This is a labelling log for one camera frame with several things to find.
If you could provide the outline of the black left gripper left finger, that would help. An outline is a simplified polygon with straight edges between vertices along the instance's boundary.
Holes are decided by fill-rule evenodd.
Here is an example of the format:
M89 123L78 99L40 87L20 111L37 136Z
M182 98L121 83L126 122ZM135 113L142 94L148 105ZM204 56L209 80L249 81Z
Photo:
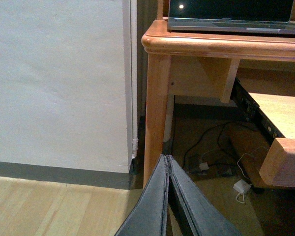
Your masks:
M142 194L116 232L117 236L165 236L169 194L169 164L161 155Z

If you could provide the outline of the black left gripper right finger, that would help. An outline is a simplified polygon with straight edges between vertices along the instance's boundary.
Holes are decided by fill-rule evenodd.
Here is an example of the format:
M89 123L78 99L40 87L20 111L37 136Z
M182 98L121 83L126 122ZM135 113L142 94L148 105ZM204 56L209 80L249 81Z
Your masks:
M169 204L184 236L240 236L242 233L206 198L171 155Z

